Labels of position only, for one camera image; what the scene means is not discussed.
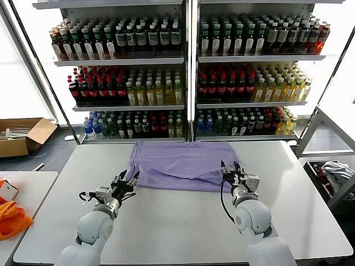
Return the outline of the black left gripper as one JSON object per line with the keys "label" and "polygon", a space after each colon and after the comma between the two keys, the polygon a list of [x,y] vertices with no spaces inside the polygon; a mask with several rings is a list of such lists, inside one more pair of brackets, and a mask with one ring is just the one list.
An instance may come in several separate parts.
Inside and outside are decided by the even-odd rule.
{"label": "black left gripper", "polygon": [[127,170],[124,170],[111,181],[111,196],[119,202],[120,206],[123,201],[136,195],[134,188],[137,186],[139,174],[140,171],[137,171],[131,176]]}

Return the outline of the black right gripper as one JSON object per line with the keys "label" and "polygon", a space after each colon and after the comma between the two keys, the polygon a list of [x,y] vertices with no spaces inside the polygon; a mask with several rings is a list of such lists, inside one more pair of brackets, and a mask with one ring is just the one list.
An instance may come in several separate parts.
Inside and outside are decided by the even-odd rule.
{"label": "black right gripper", "polygon": [[245,188],[247,191],[248,186],[246,184],[247,179],[245,178],[245,170],[240,166],[240,164],[236,161],[234,161],[234,167],[236,173],[232,173],[225,165],[224,161],[221,160],[221,169],[222,169],[222,179],[229,183],[232,187],[232,191],[238,187],[242,186]]}

